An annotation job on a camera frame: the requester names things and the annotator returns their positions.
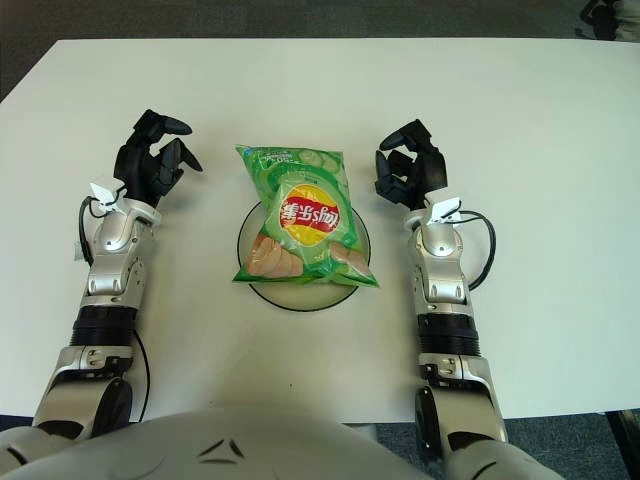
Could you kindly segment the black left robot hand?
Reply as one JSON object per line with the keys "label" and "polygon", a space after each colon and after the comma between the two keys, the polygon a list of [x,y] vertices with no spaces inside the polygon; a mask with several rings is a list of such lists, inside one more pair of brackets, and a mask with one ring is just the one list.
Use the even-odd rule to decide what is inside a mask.
{"label": "black left robot hand", "polygon": [[133,127],[133,133],[120,147],[114,166],[114,177],[124,183],[125,197],[156,208],[184,174],[180,167],[202,172],[203,168],[185,143],[174,138],[151,154],[151,146],[165,134],[190,135],[186,123],[147,109]]}

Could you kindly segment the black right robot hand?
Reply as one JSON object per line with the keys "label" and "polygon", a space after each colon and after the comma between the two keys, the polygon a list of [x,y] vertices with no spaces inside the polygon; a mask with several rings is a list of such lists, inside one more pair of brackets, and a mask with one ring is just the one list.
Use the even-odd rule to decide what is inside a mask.
{"label": "black right robot hand", "polygon": [[409,210],[422,209],[428,193],[448,186],[445,158],[419,119],[381,141],[375,164],[376,193]]}

